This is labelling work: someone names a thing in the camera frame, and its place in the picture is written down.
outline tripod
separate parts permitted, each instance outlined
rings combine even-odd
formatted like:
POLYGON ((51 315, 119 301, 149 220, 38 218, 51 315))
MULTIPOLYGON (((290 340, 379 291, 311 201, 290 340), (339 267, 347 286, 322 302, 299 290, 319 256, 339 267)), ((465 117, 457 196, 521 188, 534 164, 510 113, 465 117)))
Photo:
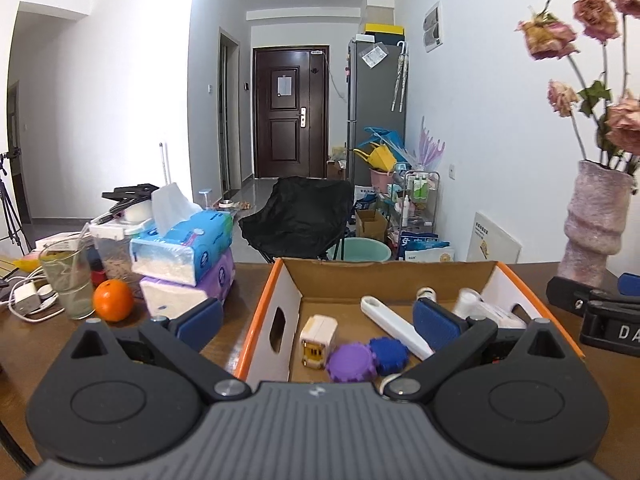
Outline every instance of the tripod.
MULTIPOLYGON (((7 172, 4 168, 4 161, 9 159, 9 153, 0 153, 0 171, 4 173, 4 176, 7 176, 7 172)), ((7 228, 7 236, 4 238, 0 238, 0 242, 4 240, 11 240, 12 244, 16 244, 22 255, 24 256, 27 252, 30 252, 33 248, 29 243, 26 235, 24 234, 24 230, 22 229, 22 223, 20 222, 20 218, 15 212, 14 204, 11 202, 11 196, 6 189, 6 185, 4 184, 4 180, 0 176, 0 203, 2 203, 2 212, 4 213, 4 223, 7 228), (27 247, 27 251, 24 251, 24 247, 22 246, 22 241, 20 240, 20 233, 22 233, 22 237, 24 238, 24 244, 27 247)))

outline white and yellow object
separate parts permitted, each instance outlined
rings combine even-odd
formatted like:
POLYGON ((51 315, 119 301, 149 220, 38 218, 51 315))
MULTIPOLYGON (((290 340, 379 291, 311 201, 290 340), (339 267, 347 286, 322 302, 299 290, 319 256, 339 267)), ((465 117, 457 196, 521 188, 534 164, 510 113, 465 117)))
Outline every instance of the white and yellow object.
POLYGON ((333 317, 316 314, 306 320, 300 333, 302 364, 310 368, 324 368, 335 347, 338 322, 333 317))

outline orange-edged box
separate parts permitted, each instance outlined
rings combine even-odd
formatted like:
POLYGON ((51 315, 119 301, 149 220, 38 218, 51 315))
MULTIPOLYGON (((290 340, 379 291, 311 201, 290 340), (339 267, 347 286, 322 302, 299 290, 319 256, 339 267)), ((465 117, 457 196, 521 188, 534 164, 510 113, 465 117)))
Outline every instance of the orange-edged box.
MULTIPOLYGON (((260 381, 328 382, 325 370, 303 365, 300 332, 309 317, 337 320, 337 344, 368 343, 387 335, 360 310, 363 296, 374 296, 412 322, 416 292, 433 288, 438 303, 453 308, 460 288, 481 293, 488 303, 511 310, 519 304, 531 319, 550 319, 575 352, 584 357, 548 308, 500 262, 352 264, 279 258, 262 292, 240 353, 235 375, 256 388, 260 381)), ((412 356, 409 367, 418 363, 412 356)))

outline gray refrigerator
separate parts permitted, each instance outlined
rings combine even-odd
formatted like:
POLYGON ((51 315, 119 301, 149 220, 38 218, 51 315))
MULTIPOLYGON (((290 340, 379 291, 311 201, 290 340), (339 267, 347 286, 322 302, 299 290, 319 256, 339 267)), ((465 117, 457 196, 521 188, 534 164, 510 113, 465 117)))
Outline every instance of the gray refrigerator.
MULTIPOLYGON (((404 96, 404 108, 400 112, 401 89, 398 90, 396 110, 391 111, 398 74, 400 47, 385 45, 388 56, 375 67, 370 68, 362 59, 361 53, 371 45, 372 43, 365 41, 351 41, 349 44, 347 179, 356 186, 371 185, 369 166, 353 153, 354 148, 371 136, 370 133, 364 131, 366 126, 395 130, 404 141, 406 95, 404 96)), ((364 151, 369 153, 371 148, 366 147, 364 151)))

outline pink bucket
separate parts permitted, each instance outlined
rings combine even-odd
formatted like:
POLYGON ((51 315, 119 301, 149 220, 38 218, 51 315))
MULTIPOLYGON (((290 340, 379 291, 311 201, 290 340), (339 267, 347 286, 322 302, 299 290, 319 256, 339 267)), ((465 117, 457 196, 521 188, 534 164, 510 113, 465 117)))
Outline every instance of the pink bucket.
POLYGON ((377 192, 386 193, 387 184, 394 181, 393 173, 383 173, 382 171, 369 170, 371 172, 371 185, 377 192))

